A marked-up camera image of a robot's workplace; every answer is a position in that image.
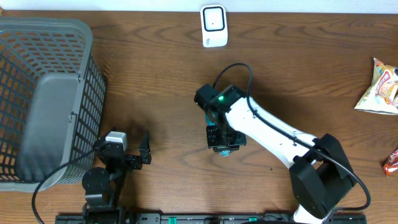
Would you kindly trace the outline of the blue mouthwash bottle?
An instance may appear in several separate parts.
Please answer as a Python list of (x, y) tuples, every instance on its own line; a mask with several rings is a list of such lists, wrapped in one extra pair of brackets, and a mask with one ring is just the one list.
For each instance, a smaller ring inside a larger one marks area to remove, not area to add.
[(226, 149), (222, 145), (221, 133), (217, 125), (212, 122), (209, 116), (205, 115), (206, 119), (206, 138), (208, 147), (213, 150), (213, 152), (219, 154), (221, 157), (228, 157), (231, 154), (230, 149)]

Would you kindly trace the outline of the yellow chip snack bag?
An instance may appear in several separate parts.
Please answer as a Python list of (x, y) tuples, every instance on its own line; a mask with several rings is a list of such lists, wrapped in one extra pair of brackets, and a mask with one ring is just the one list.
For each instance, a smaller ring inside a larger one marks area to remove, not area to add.
[(373, 78), (354, 107), (369, 113), (397, 115), (397, 67), (373, 58)]

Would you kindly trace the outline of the red white snack bar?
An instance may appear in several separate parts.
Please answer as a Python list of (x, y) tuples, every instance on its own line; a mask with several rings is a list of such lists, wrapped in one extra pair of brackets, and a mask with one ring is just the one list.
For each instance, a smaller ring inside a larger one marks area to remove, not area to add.
[(391, 175), (394, 171), (397, 170), (397, 156), (398, 149), (396, 149), (385, 161), (383, 165), (383, 171), (387, 176)]

